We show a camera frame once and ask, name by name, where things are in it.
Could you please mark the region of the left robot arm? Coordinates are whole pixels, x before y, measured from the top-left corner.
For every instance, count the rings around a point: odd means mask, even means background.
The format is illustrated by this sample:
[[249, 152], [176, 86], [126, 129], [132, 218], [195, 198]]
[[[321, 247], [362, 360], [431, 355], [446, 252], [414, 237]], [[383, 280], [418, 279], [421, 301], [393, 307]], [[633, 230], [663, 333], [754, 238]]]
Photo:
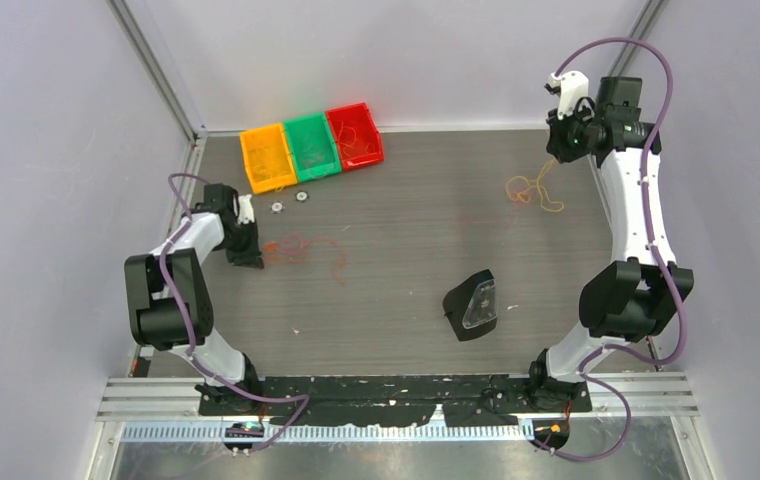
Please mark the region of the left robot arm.
[[137, 344], [183, 359], [203, 377], [197, 389], [240, 414], [254, 412], [263, 389], [248, 356], [215, 327], [202, 265], [214, 251], [236, 267], [261, 270], [264, 260], [252, 197], [207, 184], [158, 247], [124, 263], [131, 334]]

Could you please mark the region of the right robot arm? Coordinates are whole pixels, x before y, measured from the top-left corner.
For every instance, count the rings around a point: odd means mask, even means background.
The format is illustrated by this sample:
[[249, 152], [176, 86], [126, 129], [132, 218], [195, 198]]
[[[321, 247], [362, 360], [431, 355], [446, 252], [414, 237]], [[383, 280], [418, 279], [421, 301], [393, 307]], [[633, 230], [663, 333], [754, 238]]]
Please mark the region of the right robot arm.
[[560, 163], [593, 161], [612, 237], [610, 263], [581, 290], [577, 324], [530, 365], [527, 400], [547, 411], [584, 394], [584, 374], [610, 352], [629, 352], [678, 318], [694, 273], [679, 266], [666, 236], [661, 141], [656, 124], [641, 119], [641, 79], [604, 77], [595, 98], [578, 71], [551, 74], [545, 88], [558, 99], [546, 150]]

